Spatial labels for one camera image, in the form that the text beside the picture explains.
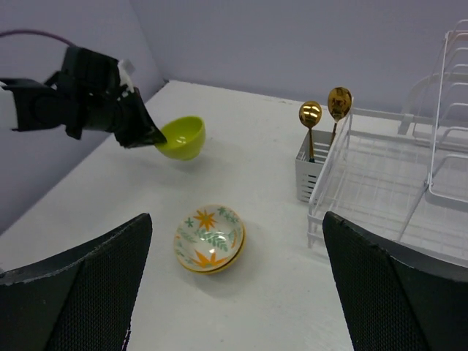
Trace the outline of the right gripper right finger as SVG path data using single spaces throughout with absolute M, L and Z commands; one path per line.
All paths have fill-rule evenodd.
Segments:
M 322 231 L 354 350 L 467 349 L 467 268 L 332 211 Z

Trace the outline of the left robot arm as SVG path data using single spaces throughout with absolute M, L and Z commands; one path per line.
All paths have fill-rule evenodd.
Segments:
M 1 79 L 1 114 L 12 118 L 16 132 L 63 126 L 76 140 L 85 130 L 112 134 L 124 148 L 167 142 L 123 65 L 77 46 L 67 48 L 61 69 L 43 83 Z

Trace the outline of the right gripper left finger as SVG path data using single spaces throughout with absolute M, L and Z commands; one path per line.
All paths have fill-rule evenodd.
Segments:
M 149 214 L 1 273 L 2 350 L 126 350 L 151 244 Z

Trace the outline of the green bowl front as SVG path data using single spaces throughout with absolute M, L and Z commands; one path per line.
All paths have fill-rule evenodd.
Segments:
M 167 142 L 154 146 L 169 159 L 194 159 L 200 154 L 205 143 L 205 122 L 199 116 L 177 118 L 164 125 L 161 131 Z

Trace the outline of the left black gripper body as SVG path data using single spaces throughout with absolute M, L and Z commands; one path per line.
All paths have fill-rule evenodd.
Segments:
M 108 132 L 120 146 L 141 145 L 141 95 L 122 78 L 117 59 L 69 46 L 45 84 L 58 93 L 45 100 L 46 129 L 65 126 L 78 140 L 85 130 Z

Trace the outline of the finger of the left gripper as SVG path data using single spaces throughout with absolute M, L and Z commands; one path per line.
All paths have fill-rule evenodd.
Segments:
M 126 147 L 138 148 L 166 144 L 167 138 L 152 120 L 142 100 L 140 90 L 134 88 L 134 91 L 126 99 L 129 108 Z

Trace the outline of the floral white bowl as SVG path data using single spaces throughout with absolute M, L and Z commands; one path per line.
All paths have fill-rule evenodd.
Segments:
M 225 205 L 204 205 L 186 216 L 176 229 L 177 261 L 192 273 L 213 274 L 229 268 L 246 241 L 241 217 Z

